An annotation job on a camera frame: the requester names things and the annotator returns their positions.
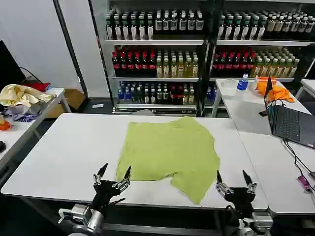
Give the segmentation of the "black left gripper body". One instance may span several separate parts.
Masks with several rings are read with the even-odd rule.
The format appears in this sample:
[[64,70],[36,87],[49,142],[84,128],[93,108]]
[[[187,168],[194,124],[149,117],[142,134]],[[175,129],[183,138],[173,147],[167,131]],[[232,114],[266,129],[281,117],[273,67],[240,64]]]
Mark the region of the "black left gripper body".
[[122,193],[121,189],[113,187],[115,184],[115,181],[101,180],[100,185],[94,186],[95,197],[91,203],[91,209],[105,209],[112,197]]

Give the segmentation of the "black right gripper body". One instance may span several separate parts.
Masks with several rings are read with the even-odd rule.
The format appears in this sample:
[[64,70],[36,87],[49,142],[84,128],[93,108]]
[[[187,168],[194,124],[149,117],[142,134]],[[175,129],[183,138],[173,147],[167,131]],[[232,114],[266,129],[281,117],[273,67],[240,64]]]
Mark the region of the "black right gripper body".
[[245,187],[232,187],[229,192],[224,194],[224,199],[235,206],[235,211],[240,219],[251,218],[254,209],[252,202],[255,193],[249,192]]

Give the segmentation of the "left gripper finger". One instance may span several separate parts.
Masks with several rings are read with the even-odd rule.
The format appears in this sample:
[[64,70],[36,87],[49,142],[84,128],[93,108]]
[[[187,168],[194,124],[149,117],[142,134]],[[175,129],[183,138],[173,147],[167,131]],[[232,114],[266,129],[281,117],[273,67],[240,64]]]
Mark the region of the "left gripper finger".
[[120,182],[117,182],[112,185],[114,189],[126,190],[130,185],[130,175],[131,175],[131,166],[127,169],[123,179]]
[[99,171],[97,172],[97,174],[93,174],[94,185],[101,185],[106,182],[106,180],[103,180],[102,177],[105,174],[107,166],[108,166],[108,163],[106,163],[103,167],[101,167]]

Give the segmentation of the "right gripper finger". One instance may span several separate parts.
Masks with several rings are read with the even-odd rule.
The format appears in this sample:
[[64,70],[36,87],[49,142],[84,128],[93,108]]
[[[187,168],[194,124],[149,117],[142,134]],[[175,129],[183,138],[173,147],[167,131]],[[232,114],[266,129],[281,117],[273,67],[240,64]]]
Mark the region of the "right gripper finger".
[[217,170],[216,189],[222,196],[233,193],[233,190],[223,182],[219,170]]
[[244,171],[242,170],[244,180],[247,184],[247,192],[249,194],[255,194],[255,190],[257,187],[257,183],[252,181],[252,178]]

